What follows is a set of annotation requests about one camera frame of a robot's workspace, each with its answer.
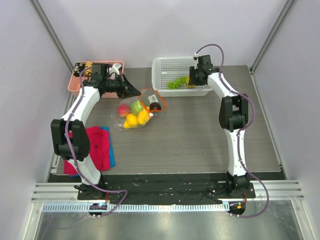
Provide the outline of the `yellow lemon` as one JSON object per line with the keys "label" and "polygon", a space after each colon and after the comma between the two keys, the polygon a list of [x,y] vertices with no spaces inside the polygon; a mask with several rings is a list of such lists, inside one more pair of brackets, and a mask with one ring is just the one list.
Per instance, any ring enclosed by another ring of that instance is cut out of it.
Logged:
{"label": "yellow lemon", "polygon": [[138,124],[144,126],[150,120],[150,107],[147,106],[146,109],[141,110],[137,115]]}

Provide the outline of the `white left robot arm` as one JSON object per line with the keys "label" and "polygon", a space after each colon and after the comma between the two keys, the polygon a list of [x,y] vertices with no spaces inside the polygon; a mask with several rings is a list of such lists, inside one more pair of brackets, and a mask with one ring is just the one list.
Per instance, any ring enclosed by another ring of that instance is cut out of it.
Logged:
{"label": "white left robot arm", "polygon": [[136,89],[122,72],[122,65],[93,63],[79,73],[80,92],[70,109],[50,124],[54,153],[69,162],[81,178],[81,190],[89,190],[100,200],[108,192],[102,173],[90,157],[90,139],[85,123],[96,103],[105,93],[116,93],[120,99],[136,97]]}

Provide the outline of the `green apple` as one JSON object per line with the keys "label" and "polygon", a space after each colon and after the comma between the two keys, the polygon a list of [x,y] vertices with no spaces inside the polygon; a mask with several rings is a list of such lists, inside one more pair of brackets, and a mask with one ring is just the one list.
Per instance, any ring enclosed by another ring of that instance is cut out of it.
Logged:
{"label": "green apple", "polygon": [[131,112],[135,115],[138,115],[143,109],[144,107],[139,100],[134,101],[130,106]]}

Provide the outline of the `green grape bunch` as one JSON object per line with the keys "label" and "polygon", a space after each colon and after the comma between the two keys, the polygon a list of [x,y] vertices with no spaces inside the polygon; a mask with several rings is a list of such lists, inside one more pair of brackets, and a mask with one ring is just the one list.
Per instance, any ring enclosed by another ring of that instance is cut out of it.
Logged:
{"label": "green grape bunch", "polygon": [[182,87],[182,86],[184,86],[186,84],[186,79],[187,79],[187,77],[179,77],[179,78],[176,78],[173,81],[169,81],[167,83],[167,88],[169,90],[176,90],[179,87]]}

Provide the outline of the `yellow-green round fruit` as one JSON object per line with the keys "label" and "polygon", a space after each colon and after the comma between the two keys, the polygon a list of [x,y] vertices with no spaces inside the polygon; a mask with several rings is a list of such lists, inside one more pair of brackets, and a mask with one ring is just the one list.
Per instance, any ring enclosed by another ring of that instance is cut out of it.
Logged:
{"label": "yellow-green round fruit", "polygon": [[195,87],[193,84],[190,84],[190,77],[189,77],[189,76],[187,76],[187,77],[185,78],[185,83],[186,83],[186,86],[187,86],[189,89],[192,89],[192,88]]}

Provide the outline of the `yellow pear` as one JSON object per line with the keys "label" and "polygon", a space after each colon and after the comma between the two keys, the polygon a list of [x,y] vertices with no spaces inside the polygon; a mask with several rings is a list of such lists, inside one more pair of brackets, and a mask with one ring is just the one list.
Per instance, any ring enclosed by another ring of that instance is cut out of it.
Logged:
{"label": "yellow pear", "polygon": [[135,114],[129,113],[126,118],[125,122],[123,123],[123,128],[124,129],[131,129],[137,127],[139,124],[138,118]]}

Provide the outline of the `dark brown plum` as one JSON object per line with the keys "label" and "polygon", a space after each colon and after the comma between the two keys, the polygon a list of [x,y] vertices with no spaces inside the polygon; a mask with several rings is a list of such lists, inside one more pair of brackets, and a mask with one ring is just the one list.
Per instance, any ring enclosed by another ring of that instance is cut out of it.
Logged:
{"label": "dark brown plum", "polygon": [[158,102],[152,102],[152,103],[149,105],[149,110],[150,110],[150,111],[161,111],[161,110],[162,110],[162,107],[161,107],[161,105],[160,105]]}

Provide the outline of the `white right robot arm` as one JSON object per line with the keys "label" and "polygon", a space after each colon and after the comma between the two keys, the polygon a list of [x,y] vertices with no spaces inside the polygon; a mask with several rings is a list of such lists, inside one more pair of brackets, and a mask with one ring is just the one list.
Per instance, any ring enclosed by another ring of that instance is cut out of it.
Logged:
{"label": "white right robot arm", "polygon": [[208,85],[221,100],[218,121],[224,130],[228,147],[226,193],[238,197],[250,186],[246,171],[245,127],[249,122],[249,102],[225,79],[222,71],[214,67],[209,55],[195,55],[195,66],[189,68],[189,85]]}

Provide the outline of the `red apple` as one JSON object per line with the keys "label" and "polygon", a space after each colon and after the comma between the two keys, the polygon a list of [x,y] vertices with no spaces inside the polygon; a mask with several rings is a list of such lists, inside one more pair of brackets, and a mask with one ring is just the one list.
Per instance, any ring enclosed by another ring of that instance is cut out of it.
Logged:
{"label": "red apple", "polygon": [[117,114],[122,118],[125,118],[130,113],[131,108],[127,104],[121,104],[117,108]]}

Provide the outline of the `clear zip top bag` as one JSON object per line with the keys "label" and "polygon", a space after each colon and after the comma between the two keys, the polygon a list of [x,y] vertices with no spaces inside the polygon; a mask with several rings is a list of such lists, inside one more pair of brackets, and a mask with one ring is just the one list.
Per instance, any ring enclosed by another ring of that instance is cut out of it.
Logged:
{"label": "clear zip top bag", "polygon": [[114,126],[123,131],[145,126],[157,114],[167,110],[167,103],[157,90],[143,88],[139,96],[120,101]]}

